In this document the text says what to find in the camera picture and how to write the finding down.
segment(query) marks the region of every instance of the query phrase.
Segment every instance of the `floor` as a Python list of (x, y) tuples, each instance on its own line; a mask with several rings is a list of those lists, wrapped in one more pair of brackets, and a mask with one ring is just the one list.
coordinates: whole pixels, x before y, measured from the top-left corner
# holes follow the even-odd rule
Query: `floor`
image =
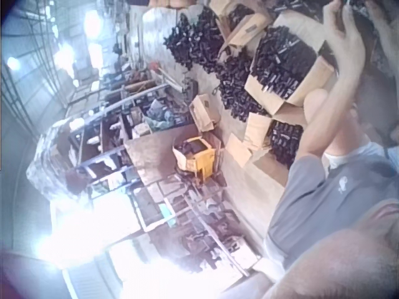
[[(138, 26), (139, 30), (131, 32), (130, 41), (133, 61), (139, 62), (140, 55), (145, 64), (157, 61), (178, 82), (187, 75), (199, 82), (200, 93), (211, 95), (213, 89), (218, 86), (218, 80), (214, 74), (207, 74), (199, 65), (195, 65), (188, 72), (175, 63), (163, 45), (163, 38), (170, 35), (171, 28), (176, 25), (176, 20), (181, 13), (185, 13), (189, 19), (194, 19), (201, 10), (200, 5), (180, 11), (163, 7), (148, 9), (132, 6), (130, 28)], [(389, 127), (392, 127), (397, 120), (395, 97), (386, 95), (384, 88), (381, 85), (376, 87), (376, 82), (369, 78), (364, 79), (359, 95), (361, 98), (358, 101), (360, 116), (365, 122), (377, 128), (379, 133), (386, 135)], [(376, 98), (393, 100), (376, 103)], [(246, 124), (233, 119), (229, 111), (223, 109), (219, 94), (211, 95), (211, 105), (221, 114), (217, 132), (224, 144), (227, 143), (230, 133), (242, 139)], [(259, 253), (264, 254), (262, 238), (267, 232), (274, 209), (282, 195), (282, 186), (252, 163), (247, 163), (245, 168), (241, 169), (228, 153), (224, 154), (221, 170), (228, 184), (226, 193), (231, 205), (235, 207), (239, 218), (245, 224), (253, 246)]]

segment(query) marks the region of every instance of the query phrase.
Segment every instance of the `pile of black parts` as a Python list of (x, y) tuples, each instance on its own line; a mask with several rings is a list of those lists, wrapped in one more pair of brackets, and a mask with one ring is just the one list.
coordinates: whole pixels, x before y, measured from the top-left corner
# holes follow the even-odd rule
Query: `pile of black parts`
[(191, 70), (199, 64), (207, 73), (214, 72), (218, 54), (224, 40), (216, 23), (215, 13), (204, 7), (198, 22), (191, 25), (188, 18), (180, 15), (180, 21), (172, 28), (172, 34), (163, 43), (176, 62)]
[(263, 86), (287, 100), (306, 77), (317, 58), (315, 51), (289, 32), (288, 27), (269, 27), (257, 48), (251, 75)]
[(204, 7), (198, 17), (198, 22), (190, 32), (190, 57), (196, 64), (202, 66), (208, 74), (214, 72), (219, 50), (224, 43), (216, 23), (216, 14)]
[(246, 122), (249, 112), (267, 115), (267, 111), (244, 89), (251, 68), (252, 58), (246, 49), (237, 57), (230, 56), (224, 65), (217, 65), (216, 78), (220, 80), (219, 90), (226, 110), (231, 116)]
[(288, 169), (295, 160), (303, 132), (303, 127), (299, 125), (290, 125), (277, 120), (273, 120), (267, 132), (271, 142), (271, 153)]
[(229, 13), (228, 16), (230, 30), (233, 31), (246, 16), (254, 13), (255, 12), (249, 7), (238, 4), (236, 8)]
[(164, 45), (172, 53), (176, 62), (185, 66), (188, 70), (193, 67), (190, 57), (190, 34), (193, 26), (188, 22), (185, 14), (180, 15), (180, 20), (176, 27), (172, 28), (172, 34), (165, 38)]
[(319, 1), (311, 0), (277, 0), (271, 9), (274, 13), (279, 14), (286, 9), (297, 11), (307, 17), (311, 17), (316, 21), (323, 21), (323, 4)]

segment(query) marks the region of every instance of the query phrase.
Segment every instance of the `workshop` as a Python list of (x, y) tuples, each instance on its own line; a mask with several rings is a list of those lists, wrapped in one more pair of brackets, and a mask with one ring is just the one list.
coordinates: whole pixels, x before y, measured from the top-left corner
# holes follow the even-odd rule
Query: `workshop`
[(399, 298), (397, 0), (1, 5), (1, 298)]

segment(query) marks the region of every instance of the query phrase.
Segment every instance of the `man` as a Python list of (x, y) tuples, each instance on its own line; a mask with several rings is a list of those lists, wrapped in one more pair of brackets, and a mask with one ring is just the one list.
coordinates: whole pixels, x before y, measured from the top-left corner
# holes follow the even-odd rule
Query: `man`
[(194, 5), (195, 0), (127, 0), (130, 5), (148, 6), (148, 7), (172, 7), (184, 8)]
[[(373, 3), (367, 7), (397, 74), (396, 29), (382, 25)], [(265, 239), (286, 273), (265, 298), (399, 298), (399, 148), (371, 143), (349, 113), (365, 48), (351, 8), (342, 10), (345, 33), (337, 28), (340, 0), (324, 7), (339, 78), (330, 94), (316, 90), (306, 98), (309, 125)]]

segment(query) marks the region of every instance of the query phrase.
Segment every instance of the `gray t-shirt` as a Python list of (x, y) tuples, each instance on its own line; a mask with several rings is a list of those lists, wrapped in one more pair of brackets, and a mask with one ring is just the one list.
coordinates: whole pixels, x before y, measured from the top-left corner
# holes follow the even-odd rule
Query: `gray t-shirt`
[(269, 257), (287, 270), (316, 242), (356, 223), (379, 202), (399, 198), (399, 176), (380, 156), (349, 162), (325, 178), (305, 156), (291, 167), (265, 239)]

